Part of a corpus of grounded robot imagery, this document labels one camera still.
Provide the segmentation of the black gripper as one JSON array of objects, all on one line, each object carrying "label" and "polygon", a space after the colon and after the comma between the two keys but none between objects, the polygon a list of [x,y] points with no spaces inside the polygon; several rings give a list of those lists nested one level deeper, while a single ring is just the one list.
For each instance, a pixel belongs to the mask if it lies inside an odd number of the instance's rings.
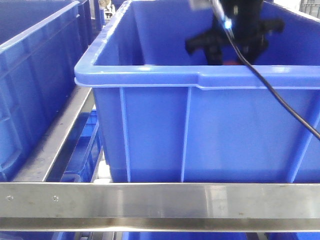
[{"label": "black gripper", "polygon": [[193,10],[212,9],[211,27],[185,40],[186,52],[203,50],[211,66],[224,64],[222,48],[231,45],[228,36],[253,64],[269,46],[266,34],[282,33],[285,28],[280,18],[261,19],[262,0],[191,0],[189,4]]}]

